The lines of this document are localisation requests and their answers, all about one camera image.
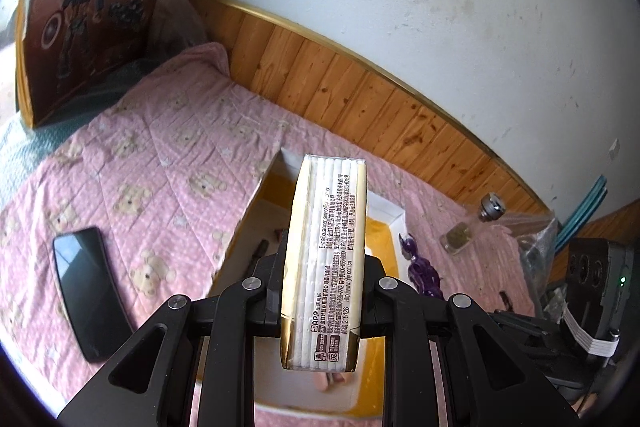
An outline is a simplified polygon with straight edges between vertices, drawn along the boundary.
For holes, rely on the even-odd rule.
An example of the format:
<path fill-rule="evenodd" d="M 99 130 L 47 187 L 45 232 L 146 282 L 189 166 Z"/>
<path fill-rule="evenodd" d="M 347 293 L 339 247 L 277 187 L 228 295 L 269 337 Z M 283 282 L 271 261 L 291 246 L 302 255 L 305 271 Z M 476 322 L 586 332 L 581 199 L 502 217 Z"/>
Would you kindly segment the purple horned toy figure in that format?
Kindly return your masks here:
<path fill-rule="evenodd" d="M 419 254 L 416 239 L 411 234 L 399 234 L 398 239 L 401 252 L 409 261 L 408 277 L 416 291 L 422 296 L 444 300 L 439 274 L 431 262 Z"/>

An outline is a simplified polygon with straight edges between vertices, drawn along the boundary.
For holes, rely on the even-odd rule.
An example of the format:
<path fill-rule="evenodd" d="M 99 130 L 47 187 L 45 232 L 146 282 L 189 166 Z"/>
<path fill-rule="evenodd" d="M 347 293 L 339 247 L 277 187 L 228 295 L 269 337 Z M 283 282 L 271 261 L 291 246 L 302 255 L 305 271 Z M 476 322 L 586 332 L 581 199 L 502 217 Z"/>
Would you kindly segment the beige tissue pack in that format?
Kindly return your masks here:
<path fill-rule="evenodd" d="M 305 156 L 295 185 L 282 283 L 285 369 L 356 369 L 366 218 L 366 162 Z"/>

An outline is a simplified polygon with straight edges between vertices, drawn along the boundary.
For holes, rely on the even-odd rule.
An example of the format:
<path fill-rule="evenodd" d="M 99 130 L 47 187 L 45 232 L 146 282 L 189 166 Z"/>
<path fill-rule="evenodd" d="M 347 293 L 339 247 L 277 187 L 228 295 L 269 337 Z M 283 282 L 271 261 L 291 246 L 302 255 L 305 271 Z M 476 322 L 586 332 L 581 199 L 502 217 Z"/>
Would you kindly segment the white cardboard box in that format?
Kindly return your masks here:
<path fill-rule="evenodd" d="M 216 294 L 251 277 L 256 251 L 270 255 L 283 231 L 285 269 L 293 303 L 277 306 L 292 323 L 291 366 L 282 364 L 277 338 L 254 341 L 256 409 L 294 419 L 375 419 L 382 415 L 384 341 L 361 339 L 358 359 L 347 372 L 346 346 L 364 308 L 363 258 L 381 260 L 385 273 L 405 281 L 408 261 L 400 253 L 407 232 L 401 207 L 364 185 L 362 159 L 298 156 L 280 150 L 233 237 Z"/>

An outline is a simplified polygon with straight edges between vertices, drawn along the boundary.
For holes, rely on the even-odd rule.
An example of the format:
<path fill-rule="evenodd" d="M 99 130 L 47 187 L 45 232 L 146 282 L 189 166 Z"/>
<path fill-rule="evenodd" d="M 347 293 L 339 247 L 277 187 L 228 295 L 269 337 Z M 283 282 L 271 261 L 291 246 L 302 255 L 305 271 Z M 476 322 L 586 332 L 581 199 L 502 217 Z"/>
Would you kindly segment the clear bubble wrap bag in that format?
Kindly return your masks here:
<path fill-rule="evenodd" d="M 498 225 L 515 239 L 529 296 L 538 306 L 553 265 L 559 221 L 553 213 L 508 212 Z"/>

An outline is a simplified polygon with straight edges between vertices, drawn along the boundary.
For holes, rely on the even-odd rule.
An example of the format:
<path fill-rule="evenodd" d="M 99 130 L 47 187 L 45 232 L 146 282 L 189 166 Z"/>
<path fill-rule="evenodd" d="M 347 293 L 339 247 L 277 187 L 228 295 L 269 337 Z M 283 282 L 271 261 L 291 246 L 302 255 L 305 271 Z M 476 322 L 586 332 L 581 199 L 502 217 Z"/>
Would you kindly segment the glass tea jar steel lid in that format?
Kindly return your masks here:
<path fill-rule="evenodd" d="M 505 213 L 506 205 L 500 196 L 495 192 L 487 193 L 480 200 L 477 210 L 468 212 L 456 225 L 440 236 L 440 245 L 450 255 L 459 254 Z"/>

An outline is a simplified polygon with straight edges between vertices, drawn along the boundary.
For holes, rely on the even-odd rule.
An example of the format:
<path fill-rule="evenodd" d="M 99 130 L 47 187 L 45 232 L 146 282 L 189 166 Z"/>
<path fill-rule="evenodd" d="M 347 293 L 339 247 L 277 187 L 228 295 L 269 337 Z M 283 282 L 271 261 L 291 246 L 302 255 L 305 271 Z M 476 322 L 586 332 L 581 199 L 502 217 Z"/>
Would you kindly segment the pink bear quilt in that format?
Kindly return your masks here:
<path fill-rule="evenodd" d="M 371 198 L 404 210 L 446 295 L 532 314 L 518 245 L 489 230 L 457 256 L 439 235 L 462 208 L 405 170 L 247 91 L 216 43 L 186 50 L 81 127 L 1 213 L 1 337 L 50 404 L 96 373 L 82 356 L 54 273 L 55 235 L 94 225 L 125 309 L 142 324 L 170 296 L 205 297 L 241 256 L 247 213 L 278 160 L 362 158 Z"/>

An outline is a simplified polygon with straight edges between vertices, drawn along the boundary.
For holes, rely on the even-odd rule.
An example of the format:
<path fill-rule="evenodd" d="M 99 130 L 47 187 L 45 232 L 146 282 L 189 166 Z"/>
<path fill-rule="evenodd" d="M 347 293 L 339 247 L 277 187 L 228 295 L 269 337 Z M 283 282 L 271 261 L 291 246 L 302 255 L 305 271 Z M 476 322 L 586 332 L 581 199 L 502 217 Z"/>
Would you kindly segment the black smartphone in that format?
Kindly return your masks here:
<path fill-rule="evenodd" d="M 52 241 L 64 308 L 82 356 L 104 362 L 134 329 L 119 297 L 101 231 L 63 233 Z"/>

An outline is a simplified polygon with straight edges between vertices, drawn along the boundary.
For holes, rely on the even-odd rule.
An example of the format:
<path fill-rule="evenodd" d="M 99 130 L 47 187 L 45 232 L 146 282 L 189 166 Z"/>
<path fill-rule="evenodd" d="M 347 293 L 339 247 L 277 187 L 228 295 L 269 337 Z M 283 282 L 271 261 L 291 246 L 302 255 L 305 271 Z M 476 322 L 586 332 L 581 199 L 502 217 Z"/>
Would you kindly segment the superhero toy box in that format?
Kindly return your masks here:
<path fill-rule="evenodd" d="M 34 129 L 142 46 L 157 0 L 20 0 L 16 95 Z"/>

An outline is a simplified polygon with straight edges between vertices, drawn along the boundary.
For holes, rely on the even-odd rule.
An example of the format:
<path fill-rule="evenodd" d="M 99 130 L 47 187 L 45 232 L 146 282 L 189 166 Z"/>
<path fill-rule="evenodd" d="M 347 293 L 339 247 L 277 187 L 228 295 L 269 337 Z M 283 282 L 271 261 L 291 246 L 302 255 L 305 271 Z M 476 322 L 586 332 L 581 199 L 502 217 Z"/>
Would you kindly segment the teal rods against wall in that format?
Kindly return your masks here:
<path fill-rule="evenodd" d="M 608 195 L 608 179 L 601 174 L 585 198 L 570 214 L 570 217 L 560 224 L 554 243 L 555 256 L 557 256 L 568 243 L 570 243 L 570 240 L 587 224 L 605 200 L 606 195 Z"/>

